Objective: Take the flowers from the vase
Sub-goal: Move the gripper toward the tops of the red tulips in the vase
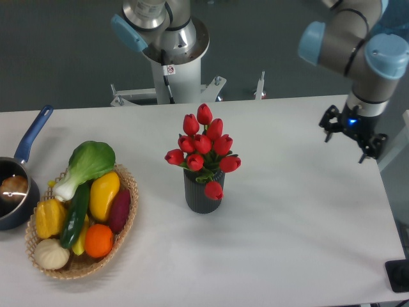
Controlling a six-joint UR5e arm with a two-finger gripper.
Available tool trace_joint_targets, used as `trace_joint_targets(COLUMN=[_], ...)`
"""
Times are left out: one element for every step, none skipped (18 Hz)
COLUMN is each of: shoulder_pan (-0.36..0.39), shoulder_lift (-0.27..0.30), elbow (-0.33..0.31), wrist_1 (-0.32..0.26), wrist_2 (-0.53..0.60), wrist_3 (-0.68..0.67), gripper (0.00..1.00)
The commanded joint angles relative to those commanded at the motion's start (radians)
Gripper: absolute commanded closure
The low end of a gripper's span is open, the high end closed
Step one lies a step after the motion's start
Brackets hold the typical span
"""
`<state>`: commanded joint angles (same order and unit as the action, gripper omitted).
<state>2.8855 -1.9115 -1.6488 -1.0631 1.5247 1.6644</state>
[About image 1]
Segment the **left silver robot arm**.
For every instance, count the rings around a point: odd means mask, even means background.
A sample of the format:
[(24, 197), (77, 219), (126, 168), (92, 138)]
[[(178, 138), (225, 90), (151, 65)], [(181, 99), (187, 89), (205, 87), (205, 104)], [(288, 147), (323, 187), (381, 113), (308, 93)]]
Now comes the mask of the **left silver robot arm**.
[[(353, 81), (344, 109), (331, 107), (320, 121), (327, 136), (342, 132), (354, 139), (363, 157), (381, 156), (387, 137), (377, 121), (392, 96), (397, 69), (389, 54), (393, 38), (370, 30), (381, 19), (386, 1), (326, 1), (334, 12), (329, 23), (305, 29), (298, 55)], [(159, 104), (200, 102), (201, 57), (208, 33), (190, 14), (188, 1), (125, 1), (111, 20), (116, 36), (150, 61)]]

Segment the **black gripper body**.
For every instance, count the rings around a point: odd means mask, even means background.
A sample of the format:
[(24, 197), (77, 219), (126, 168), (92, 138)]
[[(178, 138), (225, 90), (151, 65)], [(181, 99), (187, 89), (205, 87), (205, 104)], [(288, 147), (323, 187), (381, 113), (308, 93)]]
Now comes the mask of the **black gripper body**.
[(359, 144), (367, 145), (375, 135), (374, 129), (380, 115), (362, 116), (357, 110), (357, 107), (350, 109), (346, 104), (344, 105), (341, 113), (341, 132)]

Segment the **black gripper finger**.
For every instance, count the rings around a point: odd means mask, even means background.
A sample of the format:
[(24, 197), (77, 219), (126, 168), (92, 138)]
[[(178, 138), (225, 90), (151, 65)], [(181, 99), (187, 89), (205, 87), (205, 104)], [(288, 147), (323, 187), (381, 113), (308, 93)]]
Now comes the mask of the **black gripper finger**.
[(335, 105), (331, 105), (324, 113), (319, 122), (319, 126), (324, 130), (326, 137), (325, 142), (328, 143), (333, 133), (342, 132), (344, 127), (341, 122), (341, 113)]
[(373, 158), (377, 160), (383, 150), (389, 137), (387, 134), (373, 134), (370, 138), (360, 138), (357, 143), (362, 150), (362, 155), (359, 159), (359, 164), (362, 164), (365, 159)]

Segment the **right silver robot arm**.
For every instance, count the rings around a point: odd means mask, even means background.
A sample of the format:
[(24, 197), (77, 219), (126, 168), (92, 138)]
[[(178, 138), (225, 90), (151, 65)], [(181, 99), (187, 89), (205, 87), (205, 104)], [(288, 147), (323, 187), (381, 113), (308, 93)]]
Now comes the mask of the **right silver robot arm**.
[(342, 132), (362, 148), (386, 139), (376, 124), (408, 66), (408, 42), (398, 35), (370, 35), (388, 1), (325, 1), (333, 11), (328, 23), (309, 24), (298, 45), (305, 61), (352, 80), (344, 109), (328, 111), (320, 126)]

